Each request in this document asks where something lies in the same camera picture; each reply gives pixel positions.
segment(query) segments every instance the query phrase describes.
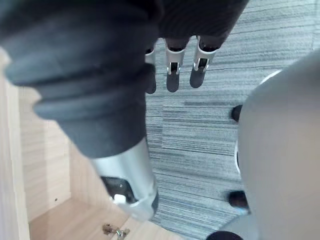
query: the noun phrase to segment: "black wheel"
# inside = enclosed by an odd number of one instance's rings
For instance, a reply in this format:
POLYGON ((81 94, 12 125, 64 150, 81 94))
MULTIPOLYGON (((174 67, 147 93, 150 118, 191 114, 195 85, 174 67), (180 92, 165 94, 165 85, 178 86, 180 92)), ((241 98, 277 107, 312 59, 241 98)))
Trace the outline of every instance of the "black wheel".
POLYGON ((156 76, 153 76, 152 80, 150 81, 149 87, 146 90, 146 93, 154 94, 156 89, 157 89, 156 76))
POLYGON ((204 82, 205 74, 206 74, 206 72, 204 72, 200 68, 198 71, 196 71, 194 68, 192 68, 192 72, 190 75, 191 87, 193 87, 194 89, 199 88, 202 85, 202 83, 204 82))
POLYGON ((171 74, 166 74, 166 89, 171 93, 174 93, 179 88, 179 74, 176 73, 176 71, 172 71, 171 74))
POLYGON ((231 118, 235 120, 237 123, 239 122, 239 119, 240 119, 241 109, 242 109, 242 104, 235 106, 231 111, 231 118))
POLYGON ((230 231, 216 231, 209 236, 206 240, 244 240, 239 235, 230 231))

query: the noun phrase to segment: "black rubber tip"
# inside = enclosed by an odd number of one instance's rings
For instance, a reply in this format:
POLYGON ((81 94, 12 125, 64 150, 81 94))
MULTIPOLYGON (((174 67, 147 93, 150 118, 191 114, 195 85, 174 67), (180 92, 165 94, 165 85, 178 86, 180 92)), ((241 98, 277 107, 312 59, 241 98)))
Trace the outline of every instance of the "black rubber tip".
POLYGON ((234 208, 249 209, 247 197, 244 191, 232 191, 228 195, 228 202, 234 208))
POLYGON ((156 83, 156 76, 152 78, 150 81, 150 84, 148 86, 148 89, 146 90, 147 94, 154 94, 157 89, 157 83, 156 83))
POLYGON ((172 71, 171 74, 166 74, 166 89, 170 93, 174 93, 179 88, 179 74, 176 74, 176 71, 172 71))
POLYGON ((239 122, 239 119, 240 119, 241 109, 242 109, 242 104, 235 106, 231 111, 231 118, 235 120, 237 123, 239 122))
POLYGON ((239 235, 229 231, 217 231, 210 234, 206 240, 244 240, 239 235))
POLYGON ((190 85, 194 89, 199 88, 203 83, 205 79, 206 72, 203 72, 202 70, 196 71, 194 68, 192 68, 191 75, 190 75, 190 85))

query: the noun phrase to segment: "light wood surface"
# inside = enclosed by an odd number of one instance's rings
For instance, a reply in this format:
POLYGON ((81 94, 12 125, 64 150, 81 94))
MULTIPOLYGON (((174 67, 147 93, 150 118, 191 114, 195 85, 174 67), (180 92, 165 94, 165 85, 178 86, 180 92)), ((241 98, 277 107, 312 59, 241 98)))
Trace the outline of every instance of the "light wood surface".
MULTIPOLYGON (((131 217, 120 229, 130 229, 130 233, 125 237, 125 240, 182 240, 179 235, 152 222, 139 222, 131 217)), ((117 236, 113 236, 112 240, 117 240, 117 236)))
POLYGON ((8 61, 0 48, 0 239, 29 240, 18 90, 3 75, 8 61))
POLYGON ((30 222, 31 240, 117 240, 116 235, 103 234, 103 224, 112 224, 131 232, 125 240, 181 240, 151 222, 141 223, 129 218, 125 223, 115 212, 101 209, 75 199, 49 210, 30 222))
POLYGON ((110 240, 105 223, 122 225, 113 212, 69 199, 30 222, 31 240, 110 240))
POLYGON ((71 197, 69 140, 59 126, 32 110, 39 99, 31 88, 19 88, 22 162, 28 220, 71 197))

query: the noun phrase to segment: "wooden cabinet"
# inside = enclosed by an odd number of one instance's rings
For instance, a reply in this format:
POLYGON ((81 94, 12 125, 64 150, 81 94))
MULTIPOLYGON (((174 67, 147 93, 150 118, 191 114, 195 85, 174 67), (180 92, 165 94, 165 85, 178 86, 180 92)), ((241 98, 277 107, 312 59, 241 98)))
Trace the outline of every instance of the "wooden cabinet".
POLYGON ((102 226, 128 228, 126 240, 180 240, 138 222, 110 200, 89 161, 53 121, 38 118, 29 88, 5 81, 0 49, 0 239, 116 240, 102 226))

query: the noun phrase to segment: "striped carpet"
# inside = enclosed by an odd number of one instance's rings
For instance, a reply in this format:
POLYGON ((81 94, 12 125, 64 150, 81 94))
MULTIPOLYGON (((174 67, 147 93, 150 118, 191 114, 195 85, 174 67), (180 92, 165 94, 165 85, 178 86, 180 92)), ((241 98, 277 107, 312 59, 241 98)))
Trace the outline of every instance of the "striped carpet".
POLYGON ((234 166, 232 107, 267 75, 320 48, 320 0, 251 0, 216 54, 204 84, 189 84, 189 42, 175 93, 166 90, 164 42, 156 45, 157 90, 147 96, 147 133, 160 202, 153 221, 186 239, 237 216, 226 194, 242 189, 234 166))

